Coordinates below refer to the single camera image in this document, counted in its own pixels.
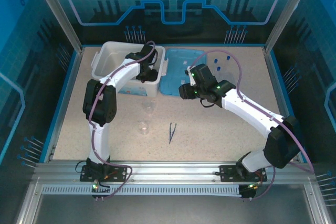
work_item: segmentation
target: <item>white plastic container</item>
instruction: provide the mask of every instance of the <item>white plastic container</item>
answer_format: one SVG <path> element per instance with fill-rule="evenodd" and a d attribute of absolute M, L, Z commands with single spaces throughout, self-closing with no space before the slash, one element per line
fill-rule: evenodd
<path fill-rule="evenodd" d="M 110 72 L 122 64 L 126 55 L 131 52 L 140 52 L 142 47 L 142 44 L 114 41 L 104 43 L 100 52 L 97 52 L 93 58 L 91 64 L 92 77 L 99 80 L 107 76 Z M 165 62 L 164 60 L 166 54 L 164 47 L 155 46 L 155 49 L 158 51 L 158 59 L 154 64 L 153 69 L 158 71 L 158 78 L 155 81 L 146 81 L 145 83 L 141 83 L 141 81 L 134 77 L 132 80 L 127 82 L 119 93 L 156 97 L 159 91 L 161 76 L 165 75 L 167 71 L 167 61 Z"/>

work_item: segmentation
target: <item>blue tray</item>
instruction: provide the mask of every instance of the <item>blue tray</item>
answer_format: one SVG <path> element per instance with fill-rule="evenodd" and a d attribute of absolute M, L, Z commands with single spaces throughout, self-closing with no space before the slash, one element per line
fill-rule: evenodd
<path fill-rule="evenodd" d="M 168 61 L 167 73 L 161 77 L 160 92 L 167 95 L 179 97 L 179 87 L 182 84 L 190 83 L 189 76 L 185 70 L 190 66 L 204 51 L 194 49 L 170 48 L 166 51 L 165 60 Z M 197 63 L 206 64 L 206 55 Z"/>

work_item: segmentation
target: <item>speckled countertop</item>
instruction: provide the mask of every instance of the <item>speckled countertop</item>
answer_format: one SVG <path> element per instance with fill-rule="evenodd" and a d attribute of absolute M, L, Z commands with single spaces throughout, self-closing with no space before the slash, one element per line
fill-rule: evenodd
<path fill-rule="evenodd" d="M 206 51 L 219 47 L 183 48 Z M 261 48 L 225 49 L 234 53 L 242 65 L 242 92 L 263 107 L 279 113 Z M 53 159 L 88 157 L 90 132 L 82 103 L 86 84 L 92 79 L 91 62 L 99 50 L 99 47 L 85 49 Z M 226 55 L 210 54 L 208 62 L 220 57 Z M 231 64 L 229 67 L 237 81 L 237 66 Z M 155 104 L 151 114 L 146 113 L 142 106 L 145 101 Z M 238 116 L 217 106 L 203 108 L 199 100 L 186 101 L 160 93 L 156 98 L 118 94 L 117 106 L 117 115 L 110 126 L 112 160 L 236 161 L 247 152 L 265 146 L 266 140 Z M 139 133 L 139 121 L 148 122 L 147 135 Z M 171 122 L 177 123 L 177 127 L 169 144 Z"/>

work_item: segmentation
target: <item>blue edge trim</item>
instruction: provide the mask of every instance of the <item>blue edge trim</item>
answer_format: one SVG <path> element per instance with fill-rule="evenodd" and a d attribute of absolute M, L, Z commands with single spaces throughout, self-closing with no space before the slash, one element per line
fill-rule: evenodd
<path fill-rule="evenodd" d="M 67 75 L 65 76 L 65 80 L 64 80 L 64 84 L 63 84 L 63 87 L 62 87 L 62 90 L 61 90 L 61 94 L 59 95 L 56 110 L 55 110 L 54 116 L 52 117 L 51 125 L 50 125 L 49 131 L 48 131 L 46 141 L 44 143 L 44 147 L 43 147 L 43 150 L 42 150 L 42 153 L 41 153 L 41 156 L 40 156 L 39 163 L 44 163 L 44 159 L 47 155 L 47 151 L 48 151 L 49 144 L 50 144 L 50 141 L 51 141 L 51 136 L 53 135 L 53 131 L 55 129 L 57 117 L 59 115 L 59 111 L 60 111 L 61 105 L 63 103 L 63 98 L 64 98 L 64 95 L 65 95 L 65 91 L 67 89 L 69 79 L 70 79 L 70 75 L 71 75 L 71 72 L 72 72 L 72 68 L 74 67 L 74 63 L 75 63 L 76 58 L 77 58 L 77 53 L 76 53 L 76 51 L 74 51 L 73 54 L 72 54 L 72 57 L 71 57 L 71 61 L 70 61 L 70 64 L 69 64 Z"/>
<path fill-rule="evenodd" d="M 208 47 L 211 47 L 211 46 L 223 46 L 223 45 L 225 45 L 225 44 L 161 44 L 160 46 L 208 46 Z M 97 47 L 97 46 L 102 46 L 102 45 L 83 45 L 83 47 L 89 47 L 89 46 Z M 243 45 L 228 44 L 228 45 L 225 45 L 225 46 L 226 47 L 237 47 L 237 46 L 240 46 L 240 47 L 263 47 L 264 44 L 243 44 Z M 289 111 L 289 114 L 294 115 L 294 111 L 293 111 L 292 106 L 290 104 L 289 97 L 288 97 L 288 94 L 287 94 L 287 91 L 286 91 L 286 88 L 285 88 L 285 84 L 284 84 L 282 76 L 281 76 L 280 68 L 279 68 L 279 65 L 278 65 L 278 62 L 276 60 L 276 57 L 275 57 L 275 54 L 274 54 L 273 50 L 270 52 L 270 55 L 271 55 L 271 58 L 272 58 L 272 61 L 273 61 L 274 67 L 275 67 L 277 78 L 279 79 L 279 82 L 280 82 L 280 87 L 281 87 L 282 93 L 284 94 L 283 96 L 285 98 L 285 103 L 286 103 L 287 109 Z M 48 135 L 47 135 L 47 138 L 46 138 L 46 142 L 44 144 L 44 148 L 43 148 L 40 160 L 39 160 L 40 163 L 43 163 L 43 160 L 45 159 L 45 157 L 47 155 L 48 146 L 50 144 L 51 136 L 52 136 L 53 131 L 55 129 L 57 117 L 59 115 L 60 107 L 63 103 L 65 90 L 68 86 L 69 78 L 70 78 L 70 75 L 71 75 L 72 68 L 74 66 L 74 62 L 75 62 L 76 57 L 77 57 L 77 54 L 74 51 L 74 53 L 72 54 L 72 59 L 71 59 L 71 62 L 70 62 L 69 70 L 67 72 L 67 75 L 66 75 L 66 78 L 64 80 L 63 87 L 62 87 L 62 91 L 61 91 L 60 97 L 58 99 L 55 114 L 54 114 L 54 117 L 52 118 L 52 122 L 51 122 L 49 132 L 48 132 Z M 306 161 L 305 157 L 302 156 L 302 158 L 303 158 L 303 161 L 306 163 L 307 161 Z"/>

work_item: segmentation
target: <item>glass wall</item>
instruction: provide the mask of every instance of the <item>glass wall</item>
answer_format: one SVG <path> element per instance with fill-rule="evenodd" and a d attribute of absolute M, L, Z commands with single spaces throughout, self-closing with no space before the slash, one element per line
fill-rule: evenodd
<path fill-rule="evenodd" d="M 265 43 L 287 0 L 60 0 L 83 44 Z"/>
<path fill-rule="evenodd" d="M 0 5 L 0 223 L 14 223 L 73 48 L 45 0 Z"/>
<path fill-rule="evenodd" d="M 336 0 L 301 0 L 274 53 L 308 155 L 335 173 Z"/>

